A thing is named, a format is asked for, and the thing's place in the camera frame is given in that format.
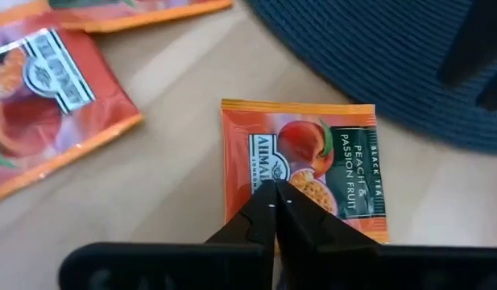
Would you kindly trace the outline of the orange peach tea packet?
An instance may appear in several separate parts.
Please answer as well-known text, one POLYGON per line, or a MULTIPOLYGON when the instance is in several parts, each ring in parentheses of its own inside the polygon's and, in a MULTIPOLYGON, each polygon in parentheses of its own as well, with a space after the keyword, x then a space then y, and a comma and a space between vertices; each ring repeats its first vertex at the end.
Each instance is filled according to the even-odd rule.
POLYGON ((44 0, 0 0, 0 200, 142 119, 88 34, 44 0))
POLYGON ((224 99, 225 219, 265 180, 286 180, 376 242, 389 233, 375 107, 224 99))
POLYGON ((229 8, 233 0, 46 0, 62 24, 86 32, 114 32, 229 8))

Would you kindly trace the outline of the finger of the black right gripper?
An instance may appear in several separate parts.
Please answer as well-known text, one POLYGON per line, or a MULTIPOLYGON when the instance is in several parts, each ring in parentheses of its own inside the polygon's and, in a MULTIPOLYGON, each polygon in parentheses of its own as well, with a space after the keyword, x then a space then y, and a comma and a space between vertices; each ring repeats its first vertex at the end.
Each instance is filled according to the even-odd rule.
POLYGON ((497 58, 497 0, 474 0, 445 55, 438 79, 458 85, 497 58))
POLYGON ((497 110, 497 74, 487 83, 479 94, 476 104, 490 111, 497 110))

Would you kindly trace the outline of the dark round plate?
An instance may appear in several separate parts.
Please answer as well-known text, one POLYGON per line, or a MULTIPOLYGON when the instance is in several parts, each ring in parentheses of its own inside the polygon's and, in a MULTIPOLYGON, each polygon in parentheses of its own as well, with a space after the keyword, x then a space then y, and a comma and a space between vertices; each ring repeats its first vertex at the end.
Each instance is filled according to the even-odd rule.
POLYGON ((497 111, 477 104, 497 60, 450 89, 437 72, 483 0, 246 0, 296 57, 335 88, 412 131, 497 155, 497 111))

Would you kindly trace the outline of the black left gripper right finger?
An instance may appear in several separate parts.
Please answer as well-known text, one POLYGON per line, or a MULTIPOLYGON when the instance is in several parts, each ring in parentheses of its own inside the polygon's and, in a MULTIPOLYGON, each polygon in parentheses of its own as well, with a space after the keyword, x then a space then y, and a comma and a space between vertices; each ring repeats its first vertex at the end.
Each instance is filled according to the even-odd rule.
POLYGON ((380 244, 288 182, 275 187, 289 290, 497 290, 497 247, 380 244))

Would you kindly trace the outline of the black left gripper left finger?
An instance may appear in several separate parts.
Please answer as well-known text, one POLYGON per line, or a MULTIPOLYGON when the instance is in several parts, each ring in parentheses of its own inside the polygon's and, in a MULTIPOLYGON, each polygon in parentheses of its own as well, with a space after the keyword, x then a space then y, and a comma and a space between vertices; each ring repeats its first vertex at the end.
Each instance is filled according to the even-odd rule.
POLYGON ((95 242, 71 252, 60 290, 271 290, 275 182, 203 243, 95 242))

